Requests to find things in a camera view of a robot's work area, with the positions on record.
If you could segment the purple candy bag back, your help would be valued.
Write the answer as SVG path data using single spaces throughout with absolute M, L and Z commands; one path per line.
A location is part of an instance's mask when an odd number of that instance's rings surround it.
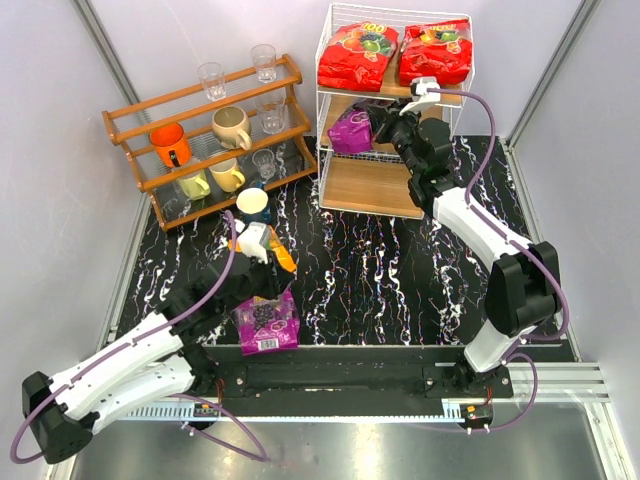
M 349 107 L 329 128 L 328 137 L 336 153 L 360 154 L 371 150 L 372 128 L 367 110 Z

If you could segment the purple candy bag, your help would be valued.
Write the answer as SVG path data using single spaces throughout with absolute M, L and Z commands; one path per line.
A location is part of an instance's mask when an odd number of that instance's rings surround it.
M 349 107 L 329 128 L 328 137 L 336 153 L 360 154 L 371 150 L 372 128 L 367 110 Z
M 276 299 L 253 297 L 234 310 L 243 356 L 295 350 L 300 319 L 294 297 L 286 289 Z

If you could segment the orange candy bag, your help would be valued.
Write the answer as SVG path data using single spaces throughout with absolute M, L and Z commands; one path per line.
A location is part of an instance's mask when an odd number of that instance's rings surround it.
M 237 241 L 238 236 L 242 233 L 242 231 L 246 228 L 248 224 L 245 224 L 240 220 L 235 220 L 234 223 L 235 223 L 235 233 L 236 233 L 236 241 Z M 269 259 L 270 253 L 274 254 L 277 262 L 285 271 L 289 273 L 294 273 L 297 268 L 296 263 L 294 262 L 291 254 L 286 249 L 284 244 L 280 241 L 274 228 L 270 225 L 268 226 L 270 229 L 270 238 L 268 240 L 268 246 L 267 246 L 268 259 Z M 236 244 L 233 244 L 232 240 L 229 240 L 227 242 L 227 246 L 229 250 L 236 251 Z

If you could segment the purple candy bag front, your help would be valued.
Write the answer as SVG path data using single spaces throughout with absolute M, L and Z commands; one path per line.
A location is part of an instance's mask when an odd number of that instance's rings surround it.
M 243 356 L 295 350 L 300 319 L 294 297 L 286 289 L 276 299 L 253 297 L 234 310 Z

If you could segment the red candy bag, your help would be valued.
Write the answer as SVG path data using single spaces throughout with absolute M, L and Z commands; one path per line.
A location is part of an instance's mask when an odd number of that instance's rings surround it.
M 398 38 L 395 29 L 371 21 L 340 27 L 320 57 L 318 84 L 331 89 L 379 92 Z
M 454 86 L 467 79 L 472 63 L 468 19 L 411 25 L 400 47 L 398 81 L 409 86 L 416 78 L 434 77 L 441 86 Z

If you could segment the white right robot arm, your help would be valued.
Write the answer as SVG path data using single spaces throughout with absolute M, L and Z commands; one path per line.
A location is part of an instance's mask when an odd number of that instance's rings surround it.
M 375 115 L 372 130 L 375 141 L 392 145 L 406 166 L 414 205 L 456 234 L 489 271 L 486 320 L 449 375 L 457 391 L 480 395 L 517 344 L 560 310 L 557 251 L 510 230 L 454 178 L 446 122 L 393 102 Z

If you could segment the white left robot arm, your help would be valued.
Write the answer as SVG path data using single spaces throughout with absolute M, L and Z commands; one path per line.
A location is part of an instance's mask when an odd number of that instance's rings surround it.
M 215 382 L 201 339 L 249 300 L 278 300 L 295 264 L 271 225 L 271 206 L 230 227 L 229 255 L 173 290 L 134 329 L 86 360 L 53 375 L 36 371 L 21 385 L 24 422 L 10 447 L 15 464 L 49 465 L 84 449 L 112 422 L 148 402 L 197 397 Z

